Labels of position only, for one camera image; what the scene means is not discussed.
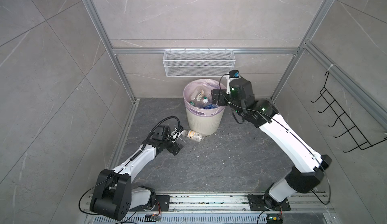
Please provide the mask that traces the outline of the small blue label bottle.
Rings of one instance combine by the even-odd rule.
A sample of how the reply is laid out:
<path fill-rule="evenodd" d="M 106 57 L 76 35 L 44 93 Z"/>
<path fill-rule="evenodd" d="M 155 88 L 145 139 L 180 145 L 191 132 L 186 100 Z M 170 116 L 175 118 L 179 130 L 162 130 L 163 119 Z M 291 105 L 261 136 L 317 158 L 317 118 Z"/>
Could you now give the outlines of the small blue label bottle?
<path fill-rule="evenodd" d="M 212 103 L 209 103 L 209 102 L 205 103 L 205 104 L 202 106 L 202 108 L 203 108 L 203 109 L 206 109 L 206 110 L 216 109 L 216 108 L 218 108 L 218 107 L 219 107 L 218 105 L 212 104 Z"/>

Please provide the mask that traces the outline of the blue label water bottle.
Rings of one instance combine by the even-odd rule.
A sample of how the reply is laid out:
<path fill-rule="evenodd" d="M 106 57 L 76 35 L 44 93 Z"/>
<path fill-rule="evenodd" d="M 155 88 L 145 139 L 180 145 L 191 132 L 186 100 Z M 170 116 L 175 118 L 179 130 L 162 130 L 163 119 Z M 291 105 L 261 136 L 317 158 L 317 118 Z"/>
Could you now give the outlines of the blue label water bottle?
<path fill-rule="evenodd" d="M 209 99 L 207 97 L 203 97 L 202 100 L 201 100 L 201 103 L 206 105 L 209 103 Z"/>

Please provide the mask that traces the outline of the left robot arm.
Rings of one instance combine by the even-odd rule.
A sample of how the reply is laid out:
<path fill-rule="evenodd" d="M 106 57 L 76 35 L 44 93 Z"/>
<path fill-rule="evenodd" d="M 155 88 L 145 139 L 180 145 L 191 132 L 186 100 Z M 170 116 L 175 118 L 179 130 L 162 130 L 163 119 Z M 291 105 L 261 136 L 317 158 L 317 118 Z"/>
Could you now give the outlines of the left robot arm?
<path fill-rule="evenodd" d="M 176 141 L 184 129 L 178 126 L 174 131 L 161 125 L 155 128 L 139 149 L 112 170 L 104 169 L 97 178 L 90 202 L 90 211 L 117 221 L 137 207 L 151 211 L 156 205 L 155 190 L 150 187 L 132 187 L 132 182 L 141 170 L 163 150 L 177 155 L 183 145 Z"/>

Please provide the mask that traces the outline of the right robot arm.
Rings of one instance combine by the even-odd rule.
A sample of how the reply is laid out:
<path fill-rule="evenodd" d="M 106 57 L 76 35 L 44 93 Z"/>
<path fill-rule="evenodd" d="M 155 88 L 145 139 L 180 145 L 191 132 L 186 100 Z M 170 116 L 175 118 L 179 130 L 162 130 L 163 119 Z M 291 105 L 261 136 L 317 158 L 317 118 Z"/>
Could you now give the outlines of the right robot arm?
<path fill-rule="evenodd" d="M 303 141 L 270 101 L 256 99 L 250 81 L 231 73 L 224 74 L 224 78 L 226 88 L 219 86 L 211 91 L 213 103 L 230 107 L 243 122 L 252 123 L 268 135 L 293 163 L 291 171 L 266 190 L 262 198 L 265 208 L 278 208 L 294 193 L 312 192 L 325 178 L 332 159 Z"/>

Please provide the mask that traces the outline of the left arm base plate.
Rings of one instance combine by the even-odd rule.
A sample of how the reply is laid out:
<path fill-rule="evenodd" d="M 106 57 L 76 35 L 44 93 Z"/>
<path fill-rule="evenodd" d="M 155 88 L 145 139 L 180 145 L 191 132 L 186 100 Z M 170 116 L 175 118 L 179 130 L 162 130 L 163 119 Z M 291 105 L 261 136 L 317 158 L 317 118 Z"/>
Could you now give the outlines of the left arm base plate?
<path fill-rule="evenodd" d="M 170 199 L 170 195 L 156 195 L 151 198 L 148 204 L 132 208 L 130 211 L 167 212 L 170 206 Z"/>

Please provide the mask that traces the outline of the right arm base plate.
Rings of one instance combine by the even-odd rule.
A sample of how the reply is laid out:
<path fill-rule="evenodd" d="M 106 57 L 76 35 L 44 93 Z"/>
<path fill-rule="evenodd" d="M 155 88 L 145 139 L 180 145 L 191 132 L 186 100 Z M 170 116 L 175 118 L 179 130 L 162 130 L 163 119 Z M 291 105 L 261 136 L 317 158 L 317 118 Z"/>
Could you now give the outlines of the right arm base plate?
<path fill-rule="evenodd" d="M 282 202 L 276 202 L 270 196 L 248 194 L 247 195 L 251 211 L 290 211 L 291 207 L 286 198 Z"/>

